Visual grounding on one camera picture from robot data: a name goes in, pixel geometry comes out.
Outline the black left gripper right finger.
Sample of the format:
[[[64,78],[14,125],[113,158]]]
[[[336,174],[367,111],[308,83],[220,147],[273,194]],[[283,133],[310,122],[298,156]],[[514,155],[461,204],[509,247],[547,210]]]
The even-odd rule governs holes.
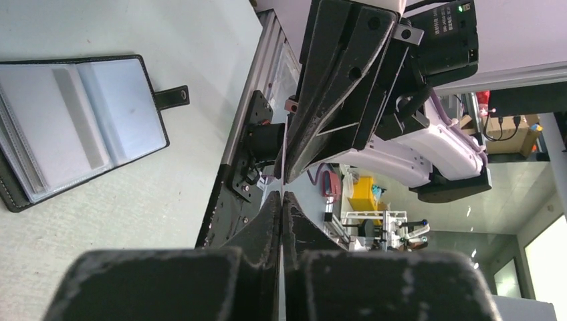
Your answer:
[[[283,196],[288,320],[499,320],[483,276],[459,253],[348,251]]]

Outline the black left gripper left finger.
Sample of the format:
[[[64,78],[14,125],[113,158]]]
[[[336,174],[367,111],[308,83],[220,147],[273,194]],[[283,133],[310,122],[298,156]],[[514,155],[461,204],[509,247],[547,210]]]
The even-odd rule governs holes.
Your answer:
[[[45,320],[277,320],[281,195],[218,248],[96,250],[67,270]]]

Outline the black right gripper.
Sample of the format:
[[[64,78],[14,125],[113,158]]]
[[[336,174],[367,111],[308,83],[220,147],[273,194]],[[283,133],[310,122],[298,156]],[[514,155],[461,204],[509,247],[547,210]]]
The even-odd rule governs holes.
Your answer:
[[[302,63],[298,111],[288,130],[283,179],[309,167],[330,136],[323,129],[368,74],[396,25],[396,13],[349,1],[317,1]],[[474,1],[436,1],[436,7],[404,18],[383,65],[354,140],[392,140],[429,127],[425,102],[437,86],[474,75],[479,40]]]

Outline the black leather card holder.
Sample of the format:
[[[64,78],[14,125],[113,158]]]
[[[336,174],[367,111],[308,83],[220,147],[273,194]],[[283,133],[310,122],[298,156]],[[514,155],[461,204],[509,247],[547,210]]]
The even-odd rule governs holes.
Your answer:
[[[166,148],[161,113],[189,102],[138,54],[2,62],[2,202],[18,213]]]

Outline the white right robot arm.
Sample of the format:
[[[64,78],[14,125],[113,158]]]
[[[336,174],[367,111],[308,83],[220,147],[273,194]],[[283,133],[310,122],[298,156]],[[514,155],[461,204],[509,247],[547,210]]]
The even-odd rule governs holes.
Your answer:
[[[473,1],[313,1],[300,61],[297,114],[276,176],[349,155],[404,183],[428,203],[490,189],[484,147],[447,117],[435,88],[478,65]]]

